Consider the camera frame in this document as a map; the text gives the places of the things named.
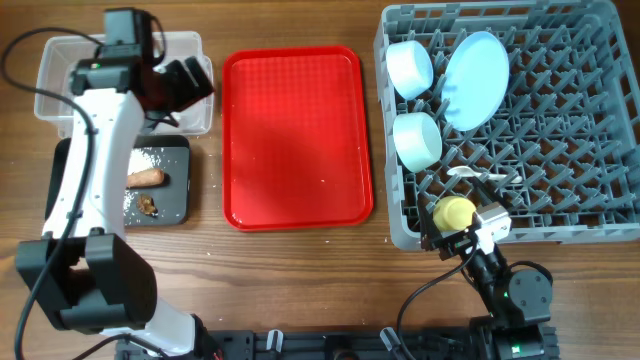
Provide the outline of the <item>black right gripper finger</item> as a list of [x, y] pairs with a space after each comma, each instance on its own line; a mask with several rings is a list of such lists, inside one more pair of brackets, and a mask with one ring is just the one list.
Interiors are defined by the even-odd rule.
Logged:
[[432, 214], [425, 206], [418, 207], [419, 226], [422, 240], [437, 240], [440, 238], [440, 230], [433, 221]]
[[503, 198], [496, 193], [495, 188], [491, 184], [482, 182], [476, 177], [470, 178], [469, 181], [473, 185], [474, 193], [479, 197], [483, 206], [491, 205], [492, 203], [503, 205]]

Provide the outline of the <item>yellow plastic cup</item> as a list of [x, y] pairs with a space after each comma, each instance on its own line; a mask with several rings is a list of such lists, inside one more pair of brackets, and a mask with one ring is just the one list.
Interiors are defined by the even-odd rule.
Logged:
[[433, 221], [444, 231], [461, 231], [472, 224], [476, 206], [465, 197], [447, 196], [440, 199], [434, 208]]

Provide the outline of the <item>white plastic spoon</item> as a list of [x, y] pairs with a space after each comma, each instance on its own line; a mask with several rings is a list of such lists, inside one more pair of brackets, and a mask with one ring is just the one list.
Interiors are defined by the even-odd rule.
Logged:
[[507, 175], [507, 174], [495, 174], [495, 173], [489, 173], [489, 172], [478, 172], [478, 171], [475, 171], [471, 167], [468, 167], [468, 166], [456, 166], [456, 167], [449, 168], [447, 170], [446, 174], [449, 175], [449, 176], [458, 175], [458, 176], [463, 177], [463, 178], [469, 178], [469, 177], [482, 178], [482, 177], [485, 177], [487, 180], [491, 180], [491, 181], [507, 180], [509, 183], [514, 183], [514, 184], [518, 184], [518, 183], [522, 183], [523, 182], [523, 178], [520, 175]]

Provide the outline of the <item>green bowl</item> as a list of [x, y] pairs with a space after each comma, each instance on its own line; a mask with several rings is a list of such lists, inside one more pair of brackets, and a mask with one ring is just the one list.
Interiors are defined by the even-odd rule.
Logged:
[[421, 172], [440, 161], [440, 130], [426, 113], [398, 115], [393, 123], [392, 136], [398, 157], [409, 171]]

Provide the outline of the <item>light blue plate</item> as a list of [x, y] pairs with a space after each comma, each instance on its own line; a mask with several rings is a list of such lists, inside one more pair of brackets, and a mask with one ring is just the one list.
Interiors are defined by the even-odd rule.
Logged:
[[445, 120], [457, 131], [479, 127], [495, 115], [510, 76], [505, 47], [487, 31], [471, 34], [456, 48], [445, 70], [441, 99]]

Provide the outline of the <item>brown food scrap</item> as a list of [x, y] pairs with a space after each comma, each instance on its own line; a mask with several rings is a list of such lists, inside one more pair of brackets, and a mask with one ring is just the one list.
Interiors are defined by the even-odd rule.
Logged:
[[146, 216], [155, 217], [158, 214], [153, 198], [147, 194], [140, 194], [138, 196], [136, 206], [139, 212]]

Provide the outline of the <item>light blue bowl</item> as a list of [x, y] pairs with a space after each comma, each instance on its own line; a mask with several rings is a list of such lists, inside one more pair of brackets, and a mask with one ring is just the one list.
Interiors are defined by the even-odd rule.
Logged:
[[413, 100], [431, 87], [433, 65], [426, 48], [418, 41], [391, 44], [386, 60], [390, 80], [404, 99]]

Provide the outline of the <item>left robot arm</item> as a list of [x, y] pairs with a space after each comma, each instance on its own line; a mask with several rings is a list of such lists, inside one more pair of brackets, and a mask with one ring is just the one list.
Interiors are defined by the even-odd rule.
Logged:
[[136, 8], [109, 9], [105, 37], [79, 61], [63, 102], [74, 114], [61, 185], [41, 237], [18, 245], [16, 268], [63, 331], [124, 341], [163, 359], [219, 359], [201, 319], [157, 292], [152, 267], [126, 241], [123, 202], [137, 137], [207, 98], [198, 61], [167, 61], [159, 20]]

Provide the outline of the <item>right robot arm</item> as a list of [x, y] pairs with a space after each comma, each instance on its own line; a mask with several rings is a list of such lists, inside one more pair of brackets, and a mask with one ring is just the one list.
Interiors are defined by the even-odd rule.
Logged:
[[498, 242], [510, 234], [511, 204], [491, 186], [473, 179], [473, 190], [482, 206], [471, 215], [471, 224], [445, 236], [433, 214], [418, 208], [420, 244], [437, 250], [442, 260], [458, 256], [461, 263], [416, 289], [403, 303], [394, 328], [380, 332], [394, 359], [415, 359], [404, 340], [402, 322], [410, 304], [426, 290], [461, 273], [472, 284], [488, 314], [473, 318], [463, 344], [477, 359], [550, 359], [555, 355], [544, 324], [551, 319], [553, 276], [532, 261], [508, 263]]

